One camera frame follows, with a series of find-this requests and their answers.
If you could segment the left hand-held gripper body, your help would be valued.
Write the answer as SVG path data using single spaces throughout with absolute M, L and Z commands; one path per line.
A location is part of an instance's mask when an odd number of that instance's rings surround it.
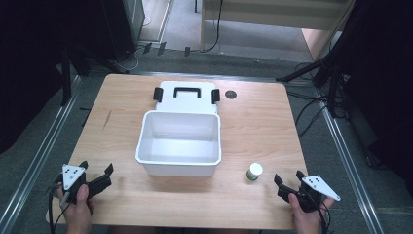
M 72 166 L 63 164 L 61 167 L 61 174 L 58 181 L 60 181 L 60 188 L 62 189 L 62 199 L 60 203 L 66 205 L 67 203 L 77 203 L 77 193 L 79 188 L 86 184 L 86 170 L 79 166 Z

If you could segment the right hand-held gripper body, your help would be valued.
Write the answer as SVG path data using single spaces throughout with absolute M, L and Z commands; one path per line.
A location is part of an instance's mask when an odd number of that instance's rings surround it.
M 319 208 L 321 196 L 332 198 L 335 201 L 340 201 L 341 197 L 327 184 L 320 175 L 309 175 L 303 178 L 306 183 L 305 187 L 299 187 L 298 201 L 301 209 L 310 213 Z

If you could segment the small white-capped green bottle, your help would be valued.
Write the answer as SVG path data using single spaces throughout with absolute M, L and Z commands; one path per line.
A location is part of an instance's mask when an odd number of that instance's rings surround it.
M 245 176 L 248 180 L 255 181 L 262 175 L 262 173 L 263 173 L 262 165 L 254 162 L 249 165 L 249 168 L 246 171 Z

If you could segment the white plastic storage box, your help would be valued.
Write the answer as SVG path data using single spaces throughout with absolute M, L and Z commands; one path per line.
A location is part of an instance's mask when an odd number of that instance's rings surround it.
M 219 89 L 210 82 L 163 81 L 153 100 L 135 160 L 151 176 L 213 176 L 221 162 Z

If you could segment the person's right hand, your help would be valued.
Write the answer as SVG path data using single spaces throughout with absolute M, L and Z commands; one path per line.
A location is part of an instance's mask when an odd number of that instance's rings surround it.
M 332 198 L 325 198 L 320 205 L 320 212 L 315 211 L 311 213 L 304 212 L 299 204 L 297 197 L 289 193 L 288 194 L 289 205 L 292 209 L 292 220 L 294 223 L 295 231 L 297 234 L 319 234 L 321 229 L 321 220 L 326 215 L 326 211 L 329 210 L 334 204 Z

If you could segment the person's left hand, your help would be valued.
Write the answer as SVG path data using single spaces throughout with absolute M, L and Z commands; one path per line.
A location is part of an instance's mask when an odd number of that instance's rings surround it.
M 92 215 L 89 207 L 89 187 L 83 184 L 77 192 L 77 203 L 64 203 L 62 209 L 66 234 L 90 234 Z

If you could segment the black metal stand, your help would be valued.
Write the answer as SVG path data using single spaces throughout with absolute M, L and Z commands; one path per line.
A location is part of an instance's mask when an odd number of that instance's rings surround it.
M 61 106 L 65 106 L 72 97 L 70 66 L 73 65 L 74 68 L 81 75 L 88 76 L 91 71 L 89 68 L 89 65 L 87 64 L 83 56 L 93 59 L 94 61 L 108 68 L 115 74 L 128 74 L 129 73 L 125 68 L 121 68 L 120 66 L 115 66 L 114 64 L 110 63 L 107 59 L 100 57 L 98 54 L 94 53 L 93 51 L 83 46 L 80 46 L 77 44 L 73 46 L 65 46 L 61 52 L 61 73 L 63 77 L 63 82 L 62 82 L 63 97 L 61 101 Z
M 337 61 L 337 55 L 334 52 L 329 52 L 326 56 L 289 75 L 277 78 L 277 81 L 287 83 L 304 74 L 311 73 L 313 70 L 317 71 L 312 80 L 313 85 L 316 88 L 322 88 L 325 84 L 328 84 L 327 110 L 333 118 L 338 118 L 339 115 L 336 112 L 336 107 L 338 106 L 339 80 L 341 79 L 342 74 Z

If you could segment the black curtain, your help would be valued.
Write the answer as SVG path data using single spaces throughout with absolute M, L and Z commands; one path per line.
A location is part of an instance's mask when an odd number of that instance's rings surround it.
M 65 46 L 119 59 L 129 32 L 123 0 L 0 0 L 0 154 L 62 90 Z
M 413 198 L 413 0 L 356 0 L 333 53 L 363 146 Z

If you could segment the grey cabinet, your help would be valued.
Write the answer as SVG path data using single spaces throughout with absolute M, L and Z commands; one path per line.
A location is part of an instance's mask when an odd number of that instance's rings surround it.
M 123 3 L 131 31 L 131 38 L 134 45 L 137 46 L 145 20 L 142 0 L 123 0 Z

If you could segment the light wooden furniture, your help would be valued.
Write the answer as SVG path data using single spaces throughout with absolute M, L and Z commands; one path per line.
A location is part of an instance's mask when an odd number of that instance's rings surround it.
M 347 22 L 356 0 L 202 0 L 201 50 L 207 20 L 223 20 L 302 30 L 313 59 L 320 59 Z

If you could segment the metal floor rail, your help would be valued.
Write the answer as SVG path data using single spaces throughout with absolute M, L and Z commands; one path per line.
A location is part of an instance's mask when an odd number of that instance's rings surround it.
M 213 80 L 231 80 L 231 81 L 246 81 L 246 82 L 262 82 L 262 83 L 279 83 L 276 78 L 269 77 L 250 77 L 238 75 L 216 75 L 216 74 L 197 74 L 197 73 L 176 73 L 176 72 L 149 72 L 137 71 L 130 72 L 129 75 L 141 76 L 157 76 L 157 77 L 175 77 L 175 78 L 194 78 L 194 79 L 213 79 Z
M 79 88 L 83 83 L 83 79 L 80 75 L 76 75 L 73 79 L 73 83 L 70 86 L 72 89 L 72 97 L 70 97 L 67 103 L 58 109 L 58 113 L 48 129 L 42 143 L 40 144 L 34 158 L 32 159 L 27 171 L 22 177 L 17 189 L 13 193 L 5 211 L 0 217 L 0 234 L 9 234 L 22 210 L 35 181 L 37 180 L 40 172 L 42 171 L 49 154 L 55 145 L 56 139 L 69 116 L 72 107 L 79 95 Z
M 364 169 L 365 163 L 362 161 L 364 151 L 356 132 L 348 120 L 333 118 L 327 105 L 327 101 L 321 101 L 319 108 L 338 154 L 337 171 L 343 173 L 332 179 L 332 182 L 343 181 L 344 184 L 338 191 L 341 201 L 335 209 L 337 214 L 348 217 L 343 219 L 341 226 L 357 234 L 384 234 L 382 222 L 359 169 Z

